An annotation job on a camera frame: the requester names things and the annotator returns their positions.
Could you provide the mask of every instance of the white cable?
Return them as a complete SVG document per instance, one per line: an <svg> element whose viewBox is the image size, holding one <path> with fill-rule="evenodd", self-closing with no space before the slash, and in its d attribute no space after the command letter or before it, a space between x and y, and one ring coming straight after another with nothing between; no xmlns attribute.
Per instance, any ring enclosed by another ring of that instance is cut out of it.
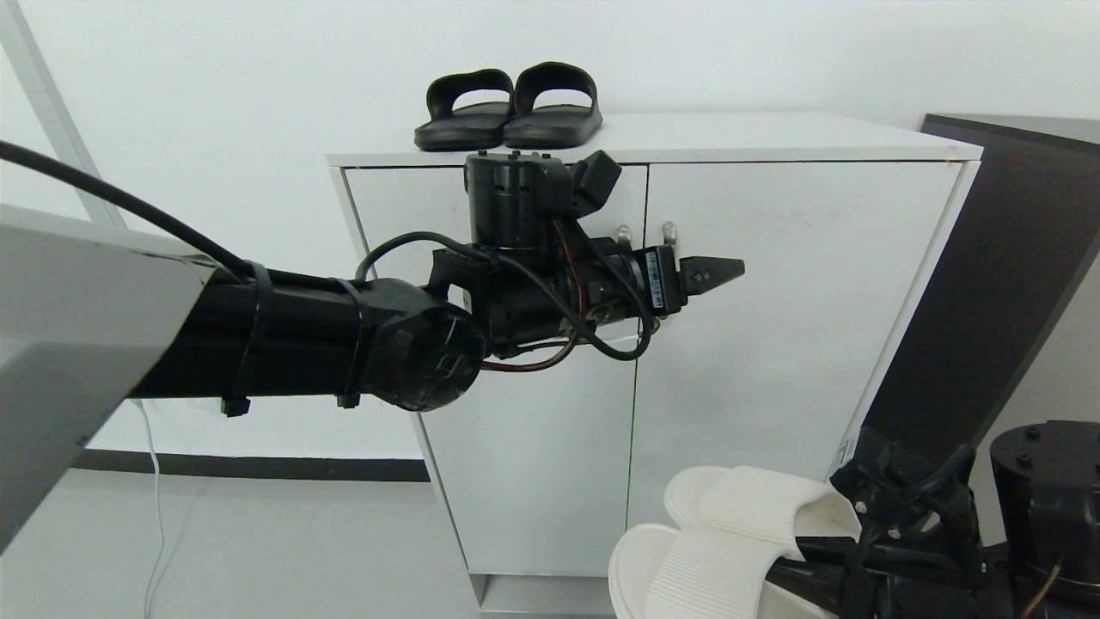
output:
<svg viewBox="0 0 1100 619"><path fill-rule="evenodd" d="M153 425L148 422L148 412L145 411L145 404L141 400L133 400L133 404L141 411L142 419L145 420L145 438L148 440L148 455L153 460L153 504L156 507L156 530L160 537L160 548L156 551L156 562L153 563L153 572L148 575L148 583L145 585L145 607L144 619L153 617L153 581L156 578L156 571L161 567L161 559L164 556L164 519L161 518L161 461L156 457L156 449L153 445Z"/></svg>

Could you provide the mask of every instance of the black cable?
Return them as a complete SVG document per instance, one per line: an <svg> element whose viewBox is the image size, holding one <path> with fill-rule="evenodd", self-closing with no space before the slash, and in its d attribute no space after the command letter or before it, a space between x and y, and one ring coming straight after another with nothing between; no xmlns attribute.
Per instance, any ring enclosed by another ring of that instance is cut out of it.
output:
<svg viewBox="0 0 1100 619"><path fill-rule="evenodd" d="M547 299L549 299L550 302L554 306L558 313L561 314L561 317L565 319L565 321L570 325L572 325L573 329L576 330L579 334L581 334L581 338L588 341L588 343L592 346L594 346L597 351L610 357L612 360L617 360L619 362L632 362L637 360L642 353L645 353L646 347L649 345L649 335L652 332L652 327L649 325L649 323L652 322L652 318L649 316L649 312L647 311L645 306L640 306L640 309L641 313L644 313L646 317L649 318L649 320L647 321L647 325L649 327L642 325L641 343L639 343L637 349L635 349L634 351L629 352L619 351L614 346L607 344L606 342L600 340L600 338L596 335L596 332L592 328L590 328L587 323L584 322L584 319L579 317L576 312L573 311L573 308L569 306L569 302L562 300L561 296L559 296L558 292L556 292L553 288L550 287L550 284L546 283L542 279L542 277L538 276L538 274L536 274L534 270L531 270L524 264L516 262L515 259L508 257L507 255L502 255L499 253L491 252L482 247L462 244L450 236L446 236L437 232L428 232L428 231L406 232L404 234L394 236L388 241L380 244L373 251L367 253L366 256L363 258L363 261L359 263L359 267L355 268L355 280L360 281L365 280L367 270L370 270L371 266L373 266L374 263L377 262L378 258L382 257L383 255L389 253L391 251L397 248L398 246L416 241L433 241L446 246L447 248L450 248L455 253L465 255L468 257L472 257L474 259L484 259L490 263L494 262L499 263L524 275L525 277L530 279L531 283L534 283L535 286L538 287L543 295L546 295ZM620 277L619 280L627 286L628 290L634 291L634 287L626 281L625 277L618 275L617 270L615 270L614 268L612 268L612 272L616 273L616 276ZM634 296L640 303L641 298L638 296L636 291L634 291Z"/></svg>
<svg viewBox="0 0 1100 619"><path fill-rule="evenodd" d="M252 266L249 262L216 243L195 228L191 228L152 203L110 183L96 178L87 172L3 140L0 140L0 159L45 174L132 212L209 255L237 275L248 276L252 274Z"/></svg>
<svg viewBox="0 0 1100 619"><path fill-rule="evenodd" d="M405 232L404 234L398 234L388 241L374 247L363 261L359 263L359 267L355 268L355 280L365 281L366 273L374 266L374 263L378 261L380 257L389 253L391 251L402 246L403 244L408 244L416 241L432 241L437 242L447 248L465 255L466 257L473 257L474 259L492 261L495 254L490 254L488 252L481 251L476 247L470 246L468 244L462 244L459 241L452 239L451 236L446 236L438 232L428 231L417 231L417 232Z"/></svg>
<svg viewBox="0 0 1100 619"><path fill-rule="evenodd" d="M641 320L641 339L638 341L638 345L634 349L634 351L627 353L623 352L619 353L623 353L624 355L628 356L626 361L632 361L637 360L638 357L641 357L641 354L645 353L647 349L649 349L649 341L653 336L652 312L649 311L649 307L641 299L641 295L638 294L637 287L630 281L628 281L626 279L626 276L623 273L620 273L617 268L615 268L615 266L612 265L610 261L607 259L607 256L604 255L604 252L600 251L600 247L596 246L595 241L593 241L592 237L588 236L588 234L584 231L584 228L581 226L581 222L578 221L576 218L572 218L570 219L569 224L570 226L573 228L573 231L576 233L576 235L581 236L581 240L584 241L585 245L587 245L588 251L591 251L596 255L596 259L598 259L600 263L603 264L604 268L610 270L612 276L614 276L618 280L619 285L622 285L627 290L627 294L630 295L630 300L634 301L635 307L638 309L638 318Z"/></svg>

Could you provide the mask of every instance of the cabinet top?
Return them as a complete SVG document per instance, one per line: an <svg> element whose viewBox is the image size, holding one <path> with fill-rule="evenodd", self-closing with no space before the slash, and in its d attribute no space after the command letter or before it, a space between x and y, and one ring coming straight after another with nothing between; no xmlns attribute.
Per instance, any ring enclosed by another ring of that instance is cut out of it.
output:
<svg viewBox="0 0 1100 619"><path fill-rule="evenodd" d="M413 128L330 154L333 167L460 166L469 153L425 153ZM619 163L745 161L970 161L981 146L871 122L804 112L605 114L588 143L550 150L572 163L596 150Z"/></svg>

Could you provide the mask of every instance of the white wall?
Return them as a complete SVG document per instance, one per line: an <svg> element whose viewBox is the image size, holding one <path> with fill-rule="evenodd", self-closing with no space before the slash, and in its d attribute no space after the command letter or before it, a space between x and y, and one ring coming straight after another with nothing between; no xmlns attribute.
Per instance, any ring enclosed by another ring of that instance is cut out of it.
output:
<svg viewBox="0 0 1100 619"><path fill-rule="evenodd" d="M426 86L447 73L572 62L607 112L814 109L915 129L926 111L1100 109L1100 4L1087 2L23 5L106 178L242 254L318 274L349 275L354 262L323 154L394 126L411 133ZM18 106L4 113L6 132L30 122ZM26 191L10 180L6 196ZM156 418L161 447L179 453L419 454L405 416L376 402L263 401L233 421L176 404ZM143 444L132 411L94 443Z"/></svg>

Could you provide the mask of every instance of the black baseboard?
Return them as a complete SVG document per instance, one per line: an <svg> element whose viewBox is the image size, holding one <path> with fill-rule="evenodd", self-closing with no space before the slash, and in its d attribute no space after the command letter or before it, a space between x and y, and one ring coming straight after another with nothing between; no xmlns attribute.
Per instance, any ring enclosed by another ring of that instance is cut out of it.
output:
<svg viewBox="0 0 1100 619"><path fill-rule="evenodd" d="M157 454L164 475L244 479L317 479L324 482L428 482L424 461L333 458L230 458ZM85 450L73 468L153 473L148 454Z"/></svg>

